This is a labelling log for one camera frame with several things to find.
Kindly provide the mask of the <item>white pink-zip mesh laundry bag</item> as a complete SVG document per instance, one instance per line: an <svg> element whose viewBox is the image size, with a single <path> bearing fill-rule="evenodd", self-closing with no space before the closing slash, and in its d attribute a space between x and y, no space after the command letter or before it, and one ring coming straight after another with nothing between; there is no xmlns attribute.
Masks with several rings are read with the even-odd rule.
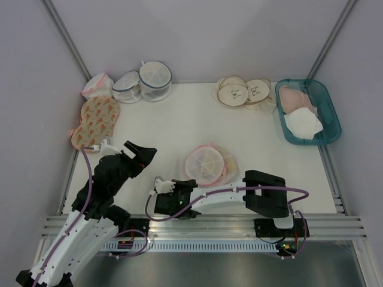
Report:
<svg viewBox="0 0 383 287"><path fill-rule="evenodd" d="M213 143L192 151L185 160L184 170L189 179L194 179L202 187L227 184L239 173L233 154Z"/></svg>

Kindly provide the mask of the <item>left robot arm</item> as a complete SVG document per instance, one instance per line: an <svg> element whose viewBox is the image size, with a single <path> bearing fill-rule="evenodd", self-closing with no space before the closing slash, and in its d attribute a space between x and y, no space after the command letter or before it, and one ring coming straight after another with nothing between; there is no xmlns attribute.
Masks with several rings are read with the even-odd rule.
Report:
<svg viewBox="0 0 383 287"><path fill-rule="evenodd" d="M87 166L89 179L78 192L59 234L43 257L16 277L21 286L72 286L79 272L115 237L147 232L130 223L130 213L114 204L114 196L128 179L137 177L153 160L157 149L126 141L133 152L115 150L101 157L95 168Z"/></svg>

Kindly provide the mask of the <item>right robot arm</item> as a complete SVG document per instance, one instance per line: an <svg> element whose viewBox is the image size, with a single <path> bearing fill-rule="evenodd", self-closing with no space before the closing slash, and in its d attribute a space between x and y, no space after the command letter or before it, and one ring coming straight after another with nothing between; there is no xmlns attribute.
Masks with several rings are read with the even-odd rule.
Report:
<svg viewBox="0 0 383 287"><path fill-rule="evenodd" d="M293 212L288 205L285 179L256 170L247 170L244 179L216 187L200 187L188 181L154 182L154 213L170 218L193 219L224 207L240 207L270 218L274 231L289 235L295 228Z"/></svg>

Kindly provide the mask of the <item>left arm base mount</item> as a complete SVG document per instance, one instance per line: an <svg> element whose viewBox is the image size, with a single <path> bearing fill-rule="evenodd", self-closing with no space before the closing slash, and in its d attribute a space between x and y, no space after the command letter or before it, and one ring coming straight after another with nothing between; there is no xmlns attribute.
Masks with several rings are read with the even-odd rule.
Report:
<svg viewBox="0 0 383 287"><path fill-rule="evenodd" d="M149 231L150 220L147 218L131 218L118 226L116 237L144 238Z"/></svg>

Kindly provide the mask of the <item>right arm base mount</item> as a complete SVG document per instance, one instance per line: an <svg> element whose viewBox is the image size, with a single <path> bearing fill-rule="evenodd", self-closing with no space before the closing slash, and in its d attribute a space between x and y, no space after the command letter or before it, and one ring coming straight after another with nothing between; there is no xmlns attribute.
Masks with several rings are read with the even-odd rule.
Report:
<svg viewBox="0 0 383 287"><path fill-rule="evenodd" d="M272 219L255 219L254 230L257 238L303 238L304 235L310 236L308 228L305 229L304 222L301 218L293 219L293 227L288 229L276 228Z"/></svg>

